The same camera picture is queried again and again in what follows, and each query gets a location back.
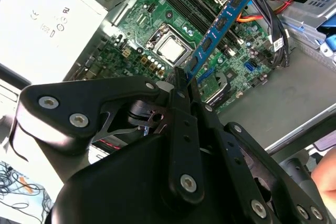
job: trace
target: cpu socket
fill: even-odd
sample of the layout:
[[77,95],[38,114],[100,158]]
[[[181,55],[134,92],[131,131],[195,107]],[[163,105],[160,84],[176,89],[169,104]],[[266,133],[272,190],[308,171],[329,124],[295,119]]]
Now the cpu socket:
[[162,24],[146,43],[146,47],[157,54],[171,67],[180,66],[191,55],[193,49],[172,26]]

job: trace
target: circuit chip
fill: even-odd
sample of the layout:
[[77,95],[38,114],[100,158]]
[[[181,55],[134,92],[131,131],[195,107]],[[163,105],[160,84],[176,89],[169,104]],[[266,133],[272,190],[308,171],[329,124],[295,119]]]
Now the circuit chip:
[[221,17],[215,25],[216,29],[218,31],[222,30],[223,27],[225,26],[226,22],[227,22],[227,18],[226,17]]
[[190,60],[189,66],[190,66],[191,71],[193,71],[195,69],[195,67],[197,66],[197,63],[198,63],[198,58],[197,57],[193,57]]
[[230,6],[232,6],[233,8],[237,8],[241,2],[242,0],[232,0]]
[[225,72],[225,76],[227,81],[230,82],[233,81],[238,76],[238,74],[230,68]]
[[202,44],[203,51],[206,52],[209,49],[211,43],[212,43],[212,40],[211,40],[211,38],[208,37]]

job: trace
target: green circuit board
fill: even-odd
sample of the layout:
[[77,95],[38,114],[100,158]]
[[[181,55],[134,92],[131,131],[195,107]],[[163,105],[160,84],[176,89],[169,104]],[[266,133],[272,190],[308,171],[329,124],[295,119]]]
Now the green circuit board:
[[[214,0],[204,0],[214,12],[220,6]],[[158,30],[169,26],[175,37],[184,41],[194,50],[202,40],[203,34],[196,29],[179,11],[166,0],[137,0],[132,9],[117,26],[115,34],[109,39],[90,67],[79,71],[75,79],[98,79],[120,76],[147,76],[153,80],[164,80],[173,66],[158,52],[148,48],[148,42]],[[246,90],[267,80],[270,69],[263,64],[264,54],[268,51],[267,34],[256,22],[236,23],[232,30],[240,38],[239,43],[224,39],[225,53],[215,49],[203,69],[197,74],[211,71],[211,74],[198,84],[203,101],[213,98],[220,90],[218,75],[224,74],[231,86],[229,97],[216,106],[217,112],[239,98]]]

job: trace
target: blue ram stick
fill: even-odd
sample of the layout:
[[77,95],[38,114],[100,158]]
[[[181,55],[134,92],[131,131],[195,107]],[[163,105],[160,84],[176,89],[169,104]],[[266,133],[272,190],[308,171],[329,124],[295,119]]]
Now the blue ram stick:
[[227,1],[184,68],[188,83],[196,76],[249,1]]

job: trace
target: red cable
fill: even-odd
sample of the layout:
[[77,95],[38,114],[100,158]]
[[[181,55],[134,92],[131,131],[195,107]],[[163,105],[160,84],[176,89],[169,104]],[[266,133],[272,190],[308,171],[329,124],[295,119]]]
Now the red cable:
[[99,141],[105,143],[106,145],[108,145],[108,146],[110,146],[110,147],[112,147],[112,148],[114,148],[114,149],[116,149],[116,150],[120,150],[120,149],[121,149],[121,147],[118,147],[118,146],[115,146],[115,145],[113,145],[113,144],[110,144],[109,142],[106,142],[104,139],[101,139],[101,140],[99,140]]

